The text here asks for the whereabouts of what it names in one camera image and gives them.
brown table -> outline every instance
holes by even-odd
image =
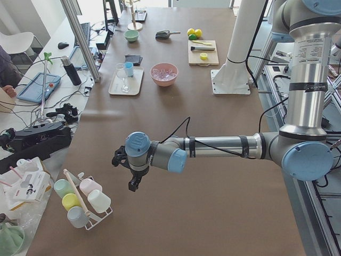
[[[150,8],[135,43],[123,38],[129,18],[120,19],[102,81],[91,92],[64,164],[74,174],[92,175],[111,197],[114,213],[90,231],[76,229],[53,193],[27,255],[305,255],[281,170],[272,162],[191,158],[182,174],[152,167],[137,192],[128,190],[130,171],[113,167],[111,159],[131,132],[161,141],[191,116],[190,135],[252,135],[262,113],[257,90],[213,95],[212,67],[188,65],[190,27],[216,40],[220,64],[225,62],[232,10]],[[156,41],[155,32],[164,29],[181,34]],[[115,64],[126,54],[143,56],[141,92],[110,96]],[[174,85],[158,87],[151,80],[149,70],[159,62],[178,66]],[[177,135],[183,137],[184,129]]]

black water bottle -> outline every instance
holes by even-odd
[[[80,85],[82,82],[79,78],[77,70],[75,69],[74,65],[71,63],[70,59],[67,56],[62,56],[60,59],[64,65],[66,74],[70,77],[73,85]]]

yellow cup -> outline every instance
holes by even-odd
[[[74,193],[66,194],[62,199],[62,205],[65,210],[69,211],[74,206],[80,206],[80,202]]]

pink bowl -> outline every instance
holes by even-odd
[[[162,70],[164,69],[166,72],[168,70],[172,70],[173,73],[175,74],[175,77],[172,76],[169,80],[159,80],[159,79],[156,79],[153,77],[153,70],[154,69],[158,69],[158,70]],[[177,70],[177,67],[175,67],[173,64],[170,64],[170,63],[159,63],[159,64],[156,64],[155,66],[153,66],[151,69],[150,69],[150,76],[151,78],[153,79],[153,81],[159,85],[159,86],[170,86],[172,84],[174,84],[176,78],[177,78],[177,74],[178,74],[178,70]]]

white chair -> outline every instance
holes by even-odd
[[[34,38],[43,48],[40,41],[32,32],[22,32],[10,36],[0,32],[0,45],[9,55],[23,53],[30,60],[30,62],[33,63],[26,51],[31,47]]]

